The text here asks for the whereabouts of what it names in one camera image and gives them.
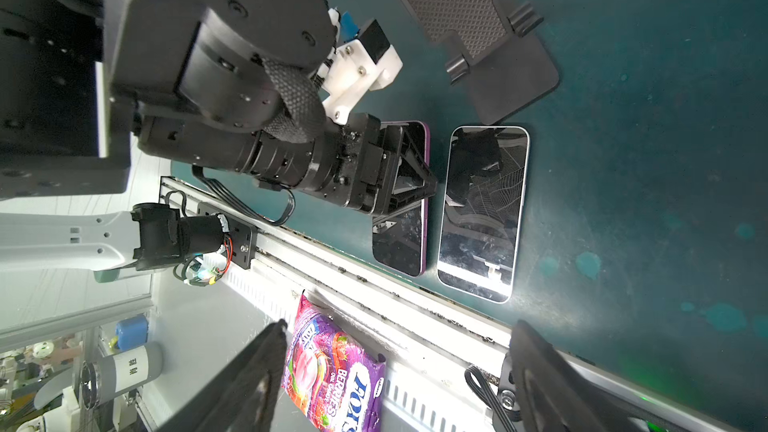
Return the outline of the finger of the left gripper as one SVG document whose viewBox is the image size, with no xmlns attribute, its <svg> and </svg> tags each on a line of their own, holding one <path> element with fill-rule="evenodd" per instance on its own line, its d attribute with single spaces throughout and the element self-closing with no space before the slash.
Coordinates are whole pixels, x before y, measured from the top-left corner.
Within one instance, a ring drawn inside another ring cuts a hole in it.
<svg viewBox="0 0 768 432">
<path fill-rule="evenodd" d="M 437 177 L 429 168 L 431 137 L 426 125 L 383 127 L 386 169 L 384 213 L 397 213 L 436 192 Z"/>
</svg>

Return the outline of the black stand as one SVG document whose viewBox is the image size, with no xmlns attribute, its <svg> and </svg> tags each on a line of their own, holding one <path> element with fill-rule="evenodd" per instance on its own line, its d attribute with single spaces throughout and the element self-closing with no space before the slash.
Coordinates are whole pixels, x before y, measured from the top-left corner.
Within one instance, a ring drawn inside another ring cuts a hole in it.
<svg viewBox="0 0 768 432">
<path fill-rule="evenodd" d="M 553 91 L 553 59 L 534 30 L 542 22 L 518 0 L 401 0 L 447 56 L 451 83 L 467 93 L 479 121 L 494 125 Z"/>
</svg>

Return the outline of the white-edged phone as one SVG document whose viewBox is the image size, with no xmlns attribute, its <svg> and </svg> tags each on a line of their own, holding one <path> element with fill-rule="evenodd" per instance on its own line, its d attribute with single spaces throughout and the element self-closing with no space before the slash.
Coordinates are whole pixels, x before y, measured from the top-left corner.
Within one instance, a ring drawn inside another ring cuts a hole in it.
<svg viewBox="0 0 768 432">
<path fill-rule="evenodd" d="M 519 126 L 462 126 L 450 139 L 438 279 L 504 303 L 512 295 L 530 135 Z"/>
</svg>

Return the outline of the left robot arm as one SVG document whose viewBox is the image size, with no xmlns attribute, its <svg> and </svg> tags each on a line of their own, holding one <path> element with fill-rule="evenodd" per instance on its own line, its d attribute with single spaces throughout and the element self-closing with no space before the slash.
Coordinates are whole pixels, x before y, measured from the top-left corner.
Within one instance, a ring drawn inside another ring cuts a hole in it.
<svg viewBox="0 0 768 432">
<path fill-rule="evenodd" d="M 328 0 L 1 0 L 1 196 L 116 193 L 129 141 L 377 218 L 432 197 L 414 135 L 354 112 L 401 60 L 376 21 L 343 38 Z"/>
</svg>

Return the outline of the purple phone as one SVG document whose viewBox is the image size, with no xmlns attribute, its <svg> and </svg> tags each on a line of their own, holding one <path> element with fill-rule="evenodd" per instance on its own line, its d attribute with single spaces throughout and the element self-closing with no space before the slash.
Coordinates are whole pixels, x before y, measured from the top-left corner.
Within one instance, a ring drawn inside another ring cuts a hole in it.
<svg viewBox="0 0 768 432">
<path fill-rule="evenodd" d="M 430 132 L 420 121 L 395 122 L 404 126 L 422 153 L 430 160 Z M 394 192 L 411 191 L 422 185 L 410 166 L 401 166 Z M 418 277 L 426 268 L 428 199 L 423 199 L 397 214 L 374 216 L 372 219 L 372 253 L 378 263 L 410 277 Z"/>
</svg>

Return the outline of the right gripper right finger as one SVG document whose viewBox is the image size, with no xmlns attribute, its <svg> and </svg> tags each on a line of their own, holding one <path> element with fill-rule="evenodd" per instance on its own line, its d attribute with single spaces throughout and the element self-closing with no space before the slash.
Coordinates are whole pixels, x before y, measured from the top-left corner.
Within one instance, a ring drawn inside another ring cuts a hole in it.
<svg viewBox="0 0 768 432">
<path fill-rule="evenodd" d="M 527 431 L 662 431 L 608 399 L 584 379 L 530 324 L 511 331 L 511 375 Z"/>
</svg>

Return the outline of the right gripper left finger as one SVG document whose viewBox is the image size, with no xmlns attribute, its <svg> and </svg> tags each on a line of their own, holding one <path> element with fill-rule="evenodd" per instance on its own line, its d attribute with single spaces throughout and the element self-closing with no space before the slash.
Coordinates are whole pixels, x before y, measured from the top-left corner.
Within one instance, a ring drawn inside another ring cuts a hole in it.
<svg viewBox="0 0 768 432">
<path fill-rule="evenodd" d="M 267 325 L 161 431 L 268 431 L 287 353 L 287 322 Z"/>
</svg>

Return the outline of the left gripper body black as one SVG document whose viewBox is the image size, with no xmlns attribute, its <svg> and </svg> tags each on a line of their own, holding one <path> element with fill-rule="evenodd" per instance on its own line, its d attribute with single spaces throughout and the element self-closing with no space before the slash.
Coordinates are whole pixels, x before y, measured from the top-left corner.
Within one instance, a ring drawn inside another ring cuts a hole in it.
<svg viewBox="0 0 768 432">
<path fill-rule="evenodd" d="M 361 213 L 385 213 L 397 172 L 399 127 L 354 113 L 344 126 L 332 123 L 315 142 L 320 160 L 311 195 Z"/>
</svg>

